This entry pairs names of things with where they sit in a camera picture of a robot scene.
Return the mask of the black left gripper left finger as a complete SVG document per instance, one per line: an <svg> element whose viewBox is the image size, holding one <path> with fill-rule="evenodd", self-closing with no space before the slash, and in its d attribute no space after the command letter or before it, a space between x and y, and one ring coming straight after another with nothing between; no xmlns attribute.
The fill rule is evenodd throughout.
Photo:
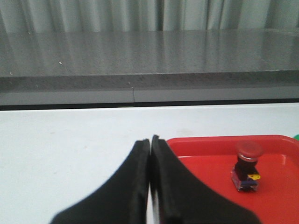
<svg viewBox="0 0 299 224"><path fill-rule="evenodd" d="M53 224L144 224L150 141L135 142L116 172L95 192L54 216Z"/></svg>

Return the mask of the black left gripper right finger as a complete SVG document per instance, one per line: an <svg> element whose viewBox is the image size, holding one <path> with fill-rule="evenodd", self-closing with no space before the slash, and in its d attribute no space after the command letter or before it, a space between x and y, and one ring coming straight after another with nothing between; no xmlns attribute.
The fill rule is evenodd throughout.
<svg viewBox="0 0 299 224"><path fill-rule="evenodd" d="M194 176L164 139L151 142L151 196L159 224L258 224L250 210Z"/></svg>

